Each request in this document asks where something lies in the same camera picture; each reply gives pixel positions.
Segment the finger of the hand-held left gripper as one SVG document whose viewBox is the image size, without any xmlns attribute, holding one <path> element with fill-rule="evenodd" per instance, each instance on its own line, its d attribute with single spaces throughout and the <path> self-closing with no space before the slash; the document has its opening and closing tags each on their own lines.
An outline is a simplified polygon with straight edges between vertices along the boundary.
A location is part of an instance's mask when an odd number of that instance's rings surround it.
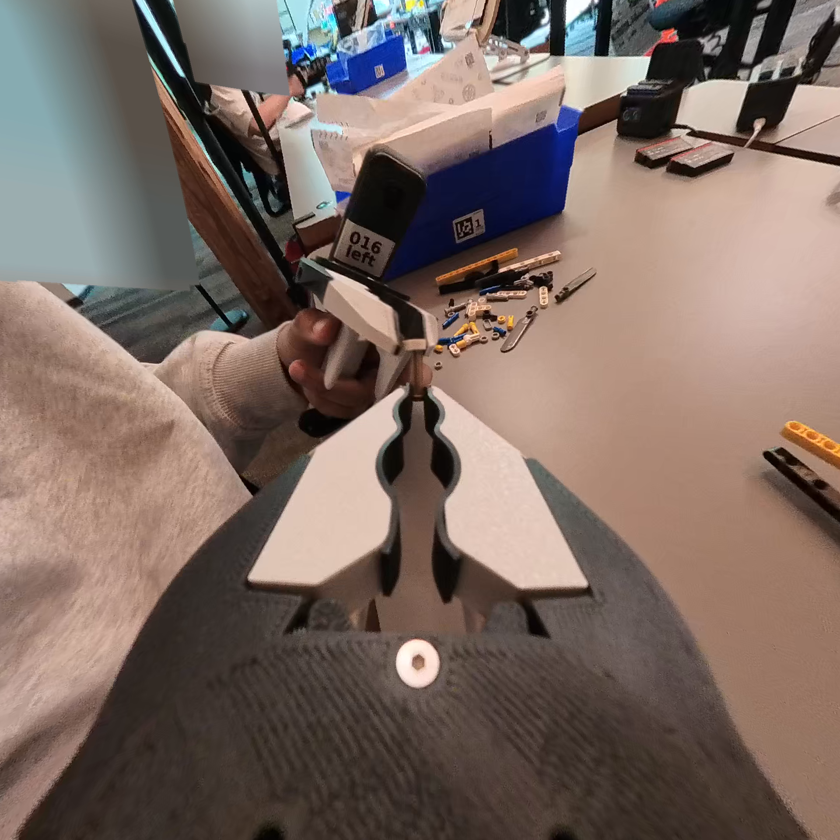
<svg viewBox="0 0 840 840">
<path fill-rule="evenodd" d="M 372 290 L 357 280 L 331 276 L 322 304 L 344 326 L 386 354 L 427 354 L 438 344 L 436 317 L 387 289 Z"/>
<path fill-rule="evenodd" d="M 428 366 L 428 355 L 434 348 L 432 343 L 422 349 L 418 342 L 409 342 L 408 349 L 398 348 L 389 352 L 378 344 L 374 345 L 379 361 L 374 382 L 374 397 L 386 397 L 398 386 L 407 384 L 413 397 L 421 397 L 432 384 L 433 370 Z"/>
</svg>

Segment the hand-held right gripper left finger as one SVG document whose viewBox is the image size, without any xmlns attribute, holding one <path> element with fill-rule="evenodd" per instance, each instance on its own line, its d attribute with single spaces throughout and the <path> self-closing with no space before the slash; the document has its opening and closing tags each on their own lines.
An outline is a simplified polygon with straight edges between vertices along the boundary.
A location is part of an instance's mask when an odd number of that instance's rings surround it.
<svg viewBox="0 0 840 840">
<path fill-rule="evenodd" d="M 410 389 L 399 386 L 312 450 L 247 573 L 251 591 L 336 602 L 353 629 L 378 628 L 371 608 L 401 569 L 394 484 L 412 417 Z"/>
</svg>

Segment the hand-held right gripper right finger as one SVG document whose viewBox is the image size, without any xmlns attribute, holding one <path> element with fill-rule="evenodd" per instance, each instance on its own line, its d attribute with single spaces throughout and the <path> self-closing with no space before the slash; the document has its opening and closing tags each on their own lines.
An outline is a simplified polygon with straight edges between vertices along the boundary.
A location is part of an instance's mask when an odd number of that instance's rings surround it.
<svg viewBox="0 0 840 840">
<path fill-rule="evenodd" d="M 441 388 L 424 401 L 439 485 L 432 570 L 441 601 L 460 606 L 468 634 L 495 607 L 590 594 L 590 583 L 529 461 Z"/>
</svg>

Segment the person's left forearm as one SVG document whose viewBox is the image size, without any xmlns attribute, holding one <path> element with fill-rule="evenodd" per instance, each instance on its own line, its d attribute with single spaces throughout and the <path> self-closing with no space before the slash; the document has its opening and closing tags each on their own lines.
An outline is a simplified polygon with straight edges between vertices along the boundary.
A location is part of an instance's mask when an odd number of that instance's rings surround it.
<svg viewBox="0 0 840 840">
<path fill-rule="evenodd" d="M 187 405 L 238 473 L 269 433 L 306 405 L 279 352 L 292 325 L 284 322 L 254 338 L 197 332 L 162 362 L 143 363 Z"/>
</svg>

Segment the pile of loose lego pieces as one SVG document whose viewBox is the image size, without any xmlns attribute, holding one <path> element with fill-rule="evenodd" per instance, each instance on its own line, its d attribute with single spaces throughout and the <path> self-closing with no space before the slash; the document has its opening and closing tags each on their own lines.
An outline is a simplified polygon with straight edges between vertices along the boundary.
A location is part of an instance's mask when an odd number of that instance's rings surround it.
<svg viewBox="0 0 840 840">
<path fill-rule="evenodd" d="M 596 276 L 589 268 L 567 280 L 557 280 L 555 267 L 563 253 L 551 250 L 527 259 L 510 248 L 435 278 L 444 298 L 443 317 L 433 355 L 460 358 L 471 348 L 495 344 L 510 354 L 522 343 L 538 316 L 550 306 L 573 297 Z"/>
</svg>

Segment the partly built lego model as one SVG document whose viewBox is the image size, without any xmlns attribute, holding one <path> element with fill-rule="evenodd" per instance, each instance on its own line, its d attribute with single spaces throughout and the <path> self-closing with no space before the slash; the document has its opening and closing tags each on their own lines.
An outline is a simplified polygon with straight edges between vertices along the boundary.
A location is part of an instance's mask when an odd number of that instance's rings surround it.
<svg viewBox="0 0 840 840">
<path fill-rule="evenodd" d="M 801 422 L 786 422 L 780 435 L 794 448 L 839 470 L 839 443 Z M 832 520 L 839 522 L 839 489 L 797 457 L 790 448 L 765 449 L 763 459 Z"/>
</svg>

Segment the person's left hand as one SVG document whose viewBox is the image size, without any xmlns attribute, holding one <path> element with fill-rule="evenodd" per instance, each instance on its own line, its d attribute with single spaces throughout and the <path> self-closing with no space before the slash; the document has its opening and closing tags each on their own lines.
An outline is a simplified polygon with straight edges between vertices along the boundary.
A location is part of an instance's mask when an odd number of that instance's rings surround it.
<svg viewBox="0 0 840 840">
<path fill-rule="evenodd" d="M 278 328 L 276 351 L 291 387 L 306 404 L 326 417 L 352 420 L 375 402 L 380 357 L 377 349 L 369 345 L 355 374 L 326 387 L 322 366 L 340 328 L 340 321 L 327 312 L 303 309 Z"/>
</svg>

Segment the blue plastic storage bin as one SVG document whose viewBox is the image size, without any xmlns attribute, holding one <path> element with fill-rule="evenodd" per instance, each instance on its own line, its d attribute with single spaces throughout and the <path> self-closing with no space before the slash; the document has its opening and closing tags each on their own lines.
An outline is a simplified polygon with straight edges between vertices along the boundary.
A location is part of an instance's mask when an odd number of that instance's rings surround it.
<svg viewBox="0 0 840 840">
<path fill-rule="evenodd" d="M 357 95 L 406 70 L 404 40 L 399 35 L 354 56 L 342 54 L 327 65 L 330 88 L 343 95 Z"/>
<path fill-rule="evenodd" d="M 425 197 L 383 282 L 564 210 L 581 114 L 426 175 Z"/>
</svg>

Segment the wooden panel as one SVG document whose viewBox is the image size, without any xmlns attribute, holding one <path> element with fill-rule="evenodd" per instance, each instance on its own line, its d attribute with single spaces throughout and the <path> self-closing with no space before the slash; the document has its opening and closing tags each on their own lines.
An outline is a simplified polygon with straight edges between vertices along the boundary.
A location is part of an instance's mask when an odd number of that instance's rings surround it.
<svg viewBox="0 0 840 840">
<path fill-rule="evenodd" d="M 171 93 L 154 72 L 154 84 L 181 182 L 186 215 L 250 309 L 269 329 L 297 309 L 269 246 L 277 241 L 258 228 L 196 138 Z"/>
</svg>

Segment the black metal stand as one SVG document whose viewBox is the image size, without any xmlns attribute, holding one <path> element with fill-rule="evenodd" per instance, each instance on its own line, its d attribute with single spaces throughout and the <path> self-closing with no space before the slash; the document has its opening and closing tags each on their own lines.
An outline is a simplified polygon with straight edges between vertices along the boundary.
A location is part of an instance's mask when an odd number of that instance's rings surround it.
<svg viewBox="0 0 840 840">
<path fill-rule="evenodd" d="M 275 260 L 286 279 L 288 296 L 298 311 L 298 307 L 289 292 L 294 280 L 291 263 L 286 258 L 277 237 L 270 230 L 263 213 L 258 210 L 246 183 L 236 174 L 234 164 L 211 128 L 204 105 L 200 103 L 194 86 L 187 79 L 184 70 L 176 65 L 175 58 L 168 52 L 165 37 L 155 30 L 158 23 L 157 17 L 145 2 L 133 2 L 133 10 L 138 19 L 143 43 L 153 72 L 158 74 L 166 89 L 171 93 L 182 115 L 191 124 L 192 131 L 199 143 L 205 148 L 218 173 L 225 179 L 233 195 L 241 202 L 247 215 L 251 216 L 251 220 L 255 222 L 258 228 L 267 227 L 276 240 L 277 246 L 269 246 L 269 250 L 275 255 Z"/>
</svg>

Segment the person's grey sweatshirt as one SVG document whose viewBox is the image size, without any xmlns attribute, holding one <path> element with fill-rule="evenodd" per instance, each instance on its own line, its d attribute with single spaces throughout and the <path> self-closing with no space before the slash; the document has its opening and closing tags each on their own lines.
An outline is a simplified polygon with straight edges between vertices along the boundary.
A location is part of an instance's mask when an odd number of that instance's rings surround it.
<svg viewBox="0 0 840 840">
<path fill-rule="evenodd" d="M 37 283 L 1 288 L 1 817 L 15 838 L 184 562 L 249 499 L 186 404 Z"/>
</svg>

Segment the black battery charger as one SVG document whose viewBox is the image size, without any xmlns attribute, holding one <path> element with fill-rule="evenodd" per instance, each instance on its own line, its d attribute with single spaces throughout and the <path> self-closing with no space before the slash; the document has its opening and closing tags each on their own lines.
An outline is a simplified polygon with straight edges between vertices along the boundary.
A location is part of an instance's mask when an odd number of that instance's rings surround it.
<svg viewBox="0 0 840 840">
<path fill-rule="evenodd" d="M 645 79 L 620 97 L 616 134 L 633 140 L 653 140 L 676 126 L 685 84 L 680 80 Z"/>
</svg>

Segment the black red battery pack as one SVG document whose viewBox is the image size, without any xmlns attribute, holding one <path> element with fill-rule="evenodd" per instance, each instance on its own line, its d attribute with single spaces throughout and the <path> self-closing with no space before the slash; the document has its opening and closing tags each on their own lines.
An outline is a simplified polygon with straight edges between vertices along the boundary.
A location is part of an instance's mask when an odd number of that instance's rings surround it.
<svg viewBox="0 0 840 840">
<path fill-rule="evenodd" d="M 634 162 L 646 169 L 655 170 L 666 167 L 673 158 L 695 148 L 686 136 L 673 136 L 666 140 L 651 143 L 636 149 Z"/>
<path fill-rule="evenodd" d="M 687 178 L 714 172 L 732 162 L 735 150 L 723 143 L 707 142 L 673 156 L 666 172 Z"/>
</svg>

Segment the black box device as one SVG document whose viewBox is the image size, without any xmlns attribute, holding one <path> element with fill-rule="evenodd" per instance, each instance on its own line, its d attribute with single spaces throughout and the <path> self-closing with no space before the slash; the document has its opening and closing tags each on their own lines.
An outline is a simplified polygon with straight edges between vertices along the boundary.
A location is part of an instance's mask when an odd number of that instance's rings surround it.
<svg viewBox="0 0 840 840">
<path fill-rule="evenodd" d="M 736 121 L 739 133 L 772 129 L 784 118 L 802 78 L 802 62 L 775 62 L 752 73 Z"/>
</svg>

